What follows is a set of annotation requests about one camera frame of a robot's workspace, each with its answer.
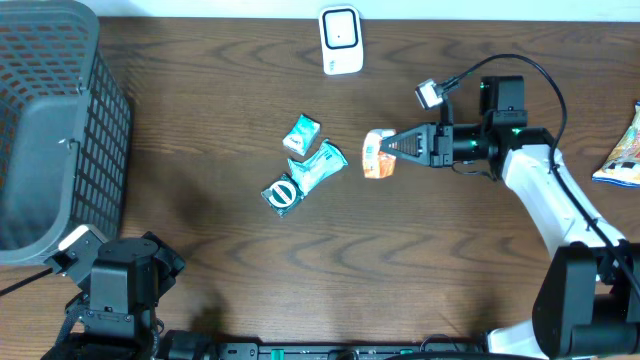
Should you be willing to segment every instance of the white wall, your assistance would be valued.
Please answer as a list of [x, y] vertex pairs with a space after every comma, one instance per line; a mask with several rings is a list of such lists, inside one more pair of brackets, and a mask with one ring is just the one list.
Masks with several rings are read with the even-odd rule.
[[[80, 0], [99, 16], [315, 18], [330, 0]], [[640, 21], [640, 0], [350, 0], [363, 19]]]

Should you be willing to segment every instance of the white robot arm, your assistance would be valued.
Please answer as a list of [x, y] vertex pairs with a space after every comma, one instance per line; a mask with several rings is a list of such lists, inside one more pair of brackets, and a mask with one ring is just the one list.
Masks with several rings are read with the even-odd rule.
[[[549, 81], [562, 109], [556, 139], [544, 128], [527, 127], [522, 76], [483, 77], [482, 123], [453, 124], [447, 94], [482, 65], [502, 58], [522, 60]], [[532, 319], [492, 331], [489, 352], [537, 358], [640, 352], [640, 266], [632, 270], [640, 264], [640, 245], [629, 244], [607, 223], [569, 174], [557, 150], [567, 109], [549, 74], [524, 56], [494, 55], [442, 83], [423, 82], [416, 95], [425, 110], [440, 109], [440, 122], [386, 138], [380, 150], [456, 172], [456, 163], [488, 161], [490, 173], [462, 174], [503, 180], [527, 208], [552, 258]], [[600, 278], [613, 285], [610, 294], [595, 294]]]
[[[544, 240], [549, 256], [554, 257], [559, 246], [581, 242], [588, 247], [604, 247], [605, 244], [589, 229], [584, 217], [560, 188], [555, 176], [549, 171], [548, 145], [525, 145], [522, 149], [509, 151], [502, 179], [513, 190], [536, 224]], [[578, 184], [573, 180], [559, 150], [555, 151], [558, 171], [571, 192], [580, 201], [600, 229], [614, 246], [624, 235], [607, 223], [589, 202]], [[497, 329], [487, 336], [489, 352], [523, 355], [546, 359], [536, 341], [531, 319], [509, 328]]]

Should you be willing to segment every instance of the gray plastic basket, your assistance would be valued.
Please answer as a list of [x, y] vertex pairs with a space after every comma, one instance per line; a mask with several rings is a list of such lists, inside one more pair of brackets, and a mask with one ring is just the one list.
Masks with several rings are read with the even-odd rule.
[[0, 2], [0, 264], [42, 264], [76, 226], [117, 236], [129, 106], [76, 2]]

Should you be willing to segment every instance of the candy wrapper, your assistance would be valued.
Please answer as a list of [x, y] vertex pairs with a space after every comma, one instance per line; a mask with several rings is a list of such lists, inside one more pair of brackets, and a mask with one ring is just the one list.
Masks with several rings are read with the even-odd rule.
[[393, 175], [396, 157], [380, 151], [382, 140], [393, 136], [393, 129], [373, 129], [369, 131], [362, 146], [362, 169], [367, 179], [382, 179]]
[[640, 188], [640, 101], [636, 103], [636, 116], [631, 126], [592, 179], [622, 187]]
[[300, 115], [291, 132], [282, 139], [282, 144], [293, 152], [305, 156], [319, 133], [320, 124]]
[[304, 199], [298, 185], [287, 174], [264, 189], [262, 197], [280, 217], [287, 215]]
[[291, 177], [298, 183], [304, 195], [346, 165], [348, 165], [347, 159], [337, 147], [329, 144], [329, 139], [325, 139], [320, 149], [307, 161], [301, 163], [289, 159]]

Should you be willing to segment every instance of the wood grain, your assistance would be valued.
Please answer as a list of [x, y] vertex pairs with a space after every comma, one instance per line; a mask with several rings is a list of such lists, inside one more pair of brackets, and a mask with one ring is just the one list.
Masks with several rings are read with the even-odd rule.
[[[629, 239], [640, 235], [637, 190], [590, 181], [640, 96], [640, 24], [365, 21], [365, 67], [338, 77], [322, 73], [315, 21], [101, 24], [102, 50], [136, 102], [123, 236], [152, 230], [188, 261], [160, 302], [168, 328], [395, 342], [528, 318], [549, 258], [503, 184], [404, 163], [366, 181], [360, 167], [368, 130], [437, 120], [417, 105], [416, 84], [496, 53], [552, 74], [569, 107], [560, 147], [573, 176]], [[509, 61], [466, 80], [456, 121], [479, 121], [479, 75], [508, 74], [526, 78], [530, 124], [557, 131], [545, 80]], [[350, 165], [280, 220], [259, 194], [288, 171], [281, 139], [302, 112]], [[4, 267], [0, 287], [34, 271]], [[76, 291], [48, 277], [0, 298], [1, 357], [44, 354]]]

